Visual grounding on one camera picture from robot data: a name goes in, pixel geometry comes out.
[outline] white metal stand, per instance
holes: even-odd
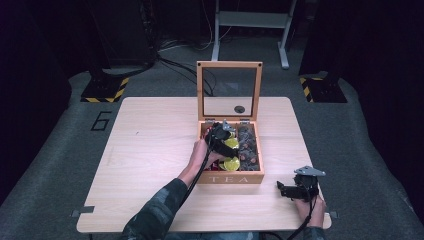
[[[215,0],[215,2],[215,43],[212,51],[212,61],[218,61],[220,26],[280,28],[285,29],[281,41],[278,42],[278,52],[280,53],[281,66],[283,69],[289,68],[285,45],[297,0],[292,0],[290,11],[288,13],[220,11],[219,0]]]

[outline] wooden table top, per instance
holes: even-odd
[[[295,169],[312,166],[293,107],[285,97],[261,97],[257,127],[265,177],[261,184],[197,184],[178,211],[174,232],[297,229],[294,203],[276,181],[293,186]],[[77,230],[121,232],[128,220],[186,166],[197,138],[196,97],[123,100]],[[331,226],[325,216],[324,228]]]

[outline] hinge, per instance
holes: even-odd
[[[205,118],[205,122],[206,123],[214,123],[215,122],[215,118]]]
[[[240,119],[240,124],[249,124],[250,120],[249,119]]]

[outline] box lid frame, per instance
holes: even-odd
[[[199,121],[214,119],[215,121],[240,121],[249,120],[256,121],[258,115],[259,93],[262,80],[262,62],[244,62],[244,61],[197,61],[197,105]],[[204,84],[203,84],[203,68],[249,68],[255,69],[255,84],[253,89],[252,104],[250,115],[205,115],[204,114]]]

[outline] sleeve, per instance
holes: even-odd
[[[186,192],[185,183],[178,178],[173,179],[128,221],[119,239],[163,239],[168,233]]]
[[[303,229],[303,240],[326,240],[324,229],[319,227],[307,227]]]

